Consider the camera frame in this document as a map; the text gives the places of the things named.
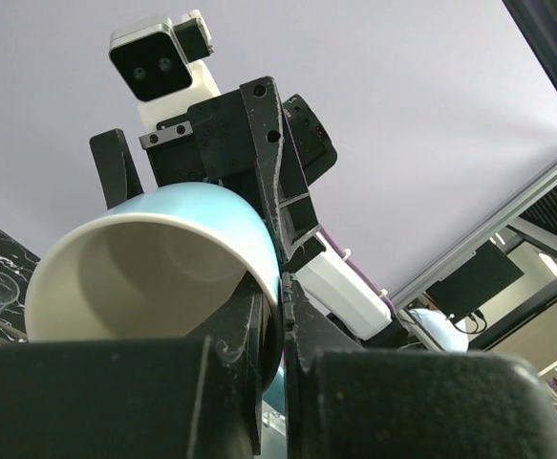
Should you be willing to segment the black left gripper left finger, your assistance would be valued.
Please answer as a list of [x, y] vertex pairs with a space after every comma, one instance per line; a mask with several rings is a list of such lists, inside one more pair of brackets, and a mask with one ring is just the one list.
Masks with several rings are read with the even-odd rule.
[[186, 335], [203, 342], [192, 408], [189, 454], [258, 454], [266, 298], [242, 281], [227, 302]]

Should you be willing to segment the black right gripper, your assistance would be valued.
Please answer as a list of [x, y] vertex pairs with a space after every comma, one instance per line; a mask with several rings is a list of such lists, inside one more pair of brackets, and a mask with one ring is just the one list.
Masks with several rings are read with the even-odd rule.
[[[311, 241], [320, 224], [273, 77], [196, 103], [158, 122], [139, 142], [159, 186], [208, 182], [259, 189], [281, 271], [295, 273], [323, 250]], [[94, 135], [89, 145], [107, 209], [143, 193], [121, 129]]]

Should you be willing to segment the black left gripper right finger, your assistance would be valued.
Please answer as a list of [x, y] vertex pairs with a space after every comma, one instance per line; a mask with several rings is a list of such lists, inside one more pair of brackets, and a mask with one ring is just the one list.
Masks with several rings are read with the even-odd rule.
[[328, 353], [360, 352], [362, 346], [312, 306], [293, 273], [282, 274], [281, 295], [288, 457], [318, 458], [326, 438], [321, 364]]

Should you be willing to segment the light blue ceramic mug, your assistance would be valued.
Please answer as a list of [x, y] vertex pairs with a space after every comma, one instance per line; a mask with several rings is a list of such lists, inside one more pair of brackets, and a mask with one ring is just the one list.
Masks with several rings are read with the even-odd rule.
[[275, 310], [279, 262], [253, 206], [222, 186], [162, 186], [48, 249], [25, 296], [27, 338], [180, 338], [225, 305], [246, 276]]

